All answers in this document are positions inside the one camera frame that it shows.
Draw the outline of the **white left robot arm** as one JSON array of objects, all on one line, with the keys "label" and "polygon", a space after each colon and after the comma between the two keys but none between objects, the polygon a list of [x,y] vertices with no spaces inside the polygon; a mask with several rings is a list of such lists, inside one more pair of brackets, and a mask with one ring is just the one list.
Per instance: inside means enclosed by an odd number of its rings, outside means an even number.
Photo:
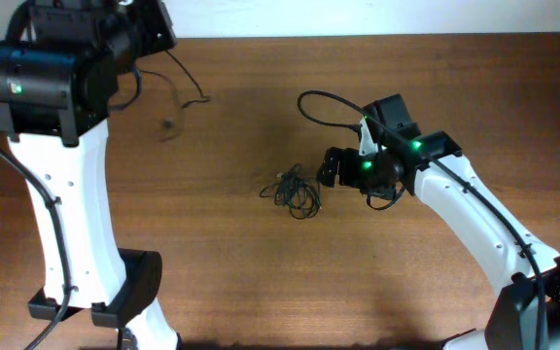
[{"label": "white left robot arm", "polygon": [[181,344],[158,300],[160,254],[116,243],[105,174],[119,76],[175,44],[160,1],[25,1],[0,40],[2,157],[27,184],[45,262],[27,307],[49,329],[89,310],[121,349]]}]

